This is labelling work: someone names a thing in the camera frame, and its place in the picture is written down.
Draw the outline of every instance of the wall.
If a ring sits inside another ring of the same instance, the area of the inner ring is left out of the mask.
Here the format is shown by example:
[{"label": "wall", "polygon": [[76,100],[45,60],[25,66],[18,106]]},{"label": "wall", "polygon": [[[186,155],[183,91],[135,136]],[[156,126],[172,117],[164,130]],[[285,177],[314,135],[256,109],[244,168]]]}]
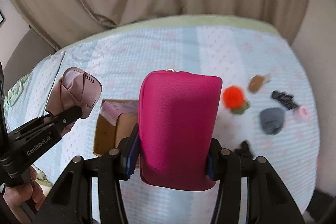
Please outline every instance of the wall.
[{"label": "wall", "polygon": [[321,145],[316,186],[336,195],[336,0],[310,0],[292,45],[310,80]]},{"label": "wall", "polygon": [[29,25],[10,0],[0,0],[0,10],[5,18],[0,27],[0,62],[4,68],[16,46],[28,32]]}]

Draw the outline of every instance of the hand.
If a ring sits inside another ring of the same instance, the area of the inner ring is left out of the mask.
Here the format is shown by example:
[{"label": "hand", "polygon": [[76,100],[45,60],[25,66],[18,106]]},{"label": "hand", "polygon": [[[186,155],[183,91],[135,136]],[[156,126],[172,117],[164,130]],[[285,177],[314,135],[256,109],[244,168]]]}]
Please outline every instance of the hand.
[{"label": "hand", "polygon": [[32,198],[36,203],[36,210],[39,210],[44,202],[45,196],[41,186],[35,181],[37,179],[36,170],[30,167],[30,176],[33,180],[33,186],[30,184],[19,185],[12,188],[6,188],[3,195],[8,207],[21,223],[30,223],[29,218],[21,209],[20,204]]}]

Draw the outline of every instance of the mattress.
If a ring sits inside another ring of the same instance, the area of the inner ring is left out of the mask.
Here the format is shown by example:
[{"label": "mattress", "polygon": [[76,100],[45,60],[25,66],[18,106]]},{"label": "mattress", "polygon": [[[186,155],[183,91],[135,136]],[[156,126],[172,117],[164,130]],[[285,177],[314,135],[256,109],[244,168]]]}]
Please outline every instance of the mattress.
[{"label": "mattress", "polygon": [[[138,99],[143,79],[154,70],[172,68],[219,76],[223,79],[223,89],[241,86],[251,108],[243,115],[232,115],[221,102],[213,136],[231,150],[248,140],[253,154],[265,156],[273,165],[303,212],[315,188],[320,144],[313,93],[302,66],[274,28],[242,27],[218,22],[152,25],[85,39],[44,59],[20,83],[21,89],[16,89],[20,95],[7,100],[8,129],[43,115],[53,85],[69,67],[79,67],[99,79],[103,85],[101,100]],[[250,79],[268,73],[271,82],[257,94],[248,93]],[[273,90],[293,94],[296,102],[308,108],[310,119],[297,123],[292,112],[286,111],[284,129],[276,136],[266,135],[260,127],[260,111],[281,107],[270,98]],[[98,114],[99,107],[95,107],[88,119],[78,120],[72,131],[35,163],[51,182],[56,181],[74,156],[94,157],[92,145]],[[135,172],[129,181],[121,182],[121,188],[129,223],[201,224],[211,219],[218,183],[204,192],[177,191],[144,184]],[[96,180],[92,191],[93,217],[99,220]],[[242,203],[246,200],[243,181]],[[241,223],[245,214],[242,206]]]}]

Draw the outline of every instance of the bed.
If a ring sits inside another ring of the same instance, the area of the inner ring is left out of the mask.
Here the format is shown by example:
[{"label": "bed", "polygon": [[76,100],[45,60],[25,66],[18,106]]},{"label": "bed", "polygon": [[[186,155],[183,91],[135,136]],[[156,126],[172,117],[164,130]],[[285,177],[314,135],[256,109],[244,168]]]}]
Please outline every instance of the bed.
[{"label": "bed", "polygon": [[[228,77],[227,73],[218,71],[218,65],[211,66],[206,62],[209,52],[219,58],[217,55],[221,53],[227,43],[235,49],[236,53],[236,58],[231,61],[235,69],[239,68],[237,71],[240,74],[236,76],[237,84],[246,88],[247,82],[258,73],[271,73],[274,80],[256,96],[248,95],[252,107],[242,116],[243,124],[236,121],[233,125],[227,125],[221,121],[221,117],[228,119],[228,116],[225,109],[220,108],[214,135],[223,138],[222,141],[231,149],[236,148],[242,140],[248,139],[252,143],[255,155],[265,155],[273,165],[276,165],[276,170],[290,189],[300,210],[303,212],[306,209],[315,187],[316,160],[320,145],[319,129],[309,81],[288,44],[293,42],[300,28],[308,0],[11,1],[32,28],[57,52],[38,63],[34,70],[28,76],[20,79],[10,91],[6,108],[10,129],[21,125],[27,119],[44,113],[50,89],[68,67],[80,66],[98,79],[103,76],[102,98],[137,99],[138,89],[143,78],[153,70],[175,66],[178,70],[218,75],[223,79],[231,79],[232,74],[229,74]],[[167,17],[179,14],[234,16]],[[218,37],[222,37],[222,39],[213,44],[209,43],[208,38],[216,32],[220,32]],[[175,48],[174,52],[166,45],[168,47],[164,48],[166,51],[160,51],[160,48],[165,46],[162,46],[160,42],[153,42],[153,37],[156,35],[159,38],[156,41],[165,41],[166,43],[168,40],[180,50]],[[100,43],[110,45],[110,48],[102,50],[99,48]],[[139,63],[140,60],[136,58],[136,54],[131,52],[124,43],[135,45],[138,52],[147,58],[147,63]],[[185,54],[184,48],[188,47],[193,50],[190,55]],[[211,47],[222,48],[214,51]],[[148,61],[148,56],[146,56],[150,51],[157,53],[155,57],[160,57],[160,60],[157,60],[154,65],[150,64],[151,61]],[[104,61],[107,62],[106,64],[110,64],[109,68],[118,68],[105,72],[110,75],[110,78],[98,69],[99,65],[101,67],[104,62],[99,64],[97,61],[98,63],[95,63],[95,60],[104,59],[106,56],[104,52],[109,52],[110,56],[116,58],[113,60],[111,57],[112,59],[108,58]],[[118,60],[118,55],[124,56],[124,58]],[[261,60],[264,63],[258,66],[258,62]],[[285,60],[288,64],[293,63],[293,68],[289,68]],[[258,113],[263,107],[278,106],[277,102],[269,99],[270,93],[274,89],[293,93],[298,101],[304,102],[311,113],[311,119],[305,125],[296,124],[288,118],[286,128],[275,138],[277,141],[266,138],[266,135],[260,132],[257,119]],[[80,125],[77,129],[73,129],[71,135],[66,136],[62,143],[55,146],[52,151],[36,163],[47,174],[51,182],[56,180],[66,163],[76,153],[85,158],[93,156],[91,153],[93,130],[97,115],[98,110],[95,109],[89,119],[80,121]],[[82,129],[82,133],[73,135],[79,129]],[[223,130],[230,133],[223,136],[221,134]],[[254,132],[253,138],[248,135],[249,131]],[[303,178],[303,187],[298,184],[299,177]],[[142,187],[138,185],[136,179],[128,185],[131,185],[131,189]],[[214,202],[214,190],[204,192],[204,196],[197,198],[195,198],[195,193],[191,193],[192,196],[190,196],[183,193],[173,193],[167,189],[154,191],[151,187],[134,192],[128,191],[125,187],[123,190],[128,200],[126,201],[126,210],[131,223],[156,223],[162,220],[166,220],[165,223],[176,223],[178,220],[197,223],[197,218],[206,221],[209,219],[211,214],[209,210],[212,210]],[[145,201],[149,199],[162,201],[164,199],[164,204],[166,204],[167,196],[170,200],[176,198],[186,201],[189,208],[183,207],[182,210],[177,205],[167,204],[162,211],[159,211],[159,216],[154,216],[153,212],[157,211]],[[212,207],[203,208],[200,200],[208,200]],[[140,204],[147,204],[147,207],[143,208]],[[150,219],[146,218],[145,214],[139,215],[141,210],[147,210],[147,216]],[[167,215],[175,215],[176,219],[168,220],[165,218]],[[94,208],[94,217],[98,219],[97,207]]]},{"label": "bed", "polygon": [[[9,131],[45,113],[53,85],[72,66],[102,83],[98,106],[103,99],[138,99],[145,76],[167,68],[219,76],[223,89],[231,85],[243,87],[251,108],[234,116],[221,102],[213,136],[231,150],[248,140],[255,156],[264,155],[271,162],[301,212],[306,210],[315,188],[320,144],[315,102],[303,68],[273,26],[238,17],[179,16],[86,38],[43,59],[10,90],[5,101]],[[271,73],[272,81],[257,94],[248,93],[250,79],[267,73]],[[270,98],[277,89],[294,94],[295,100],[309,109],[310,119],[295,122],[293,113],[287,111],[285,128],[278,135],[269,136],[260,127],[259,113],[279,106]],[[99,107],[95,107],[88,119],[78,120],[72,131],[35,163],[52,183],[74,156],[94,157],[98,114]],[[130,223],[207,223],[218,184],[202,193],[176,191],[146,185],[136,172],[121,187]],[[93,217],[99,220],[97,181],[92,195]],[[242,209],[241,221],[245,213]]]}]

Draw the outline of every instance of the slipper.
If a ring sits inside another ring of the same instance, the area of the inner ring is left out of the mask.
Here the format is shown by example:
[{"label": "slipper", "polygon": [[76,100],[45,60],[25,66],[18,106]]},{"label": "slipper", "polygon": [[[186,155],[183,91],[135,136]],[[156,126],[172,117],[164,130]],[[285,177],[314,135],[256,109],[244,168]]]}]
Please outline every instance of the slipper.
[{"label": "slipper", "polygon": [[[87,118],[102,92],[101,83],[87,72],[71,67],[58,80],[50,93],[45,110],[54,116],[73,106],[80,106],[82,119]],[[68,133],[75,123],[64,128],[61,136]]]}]

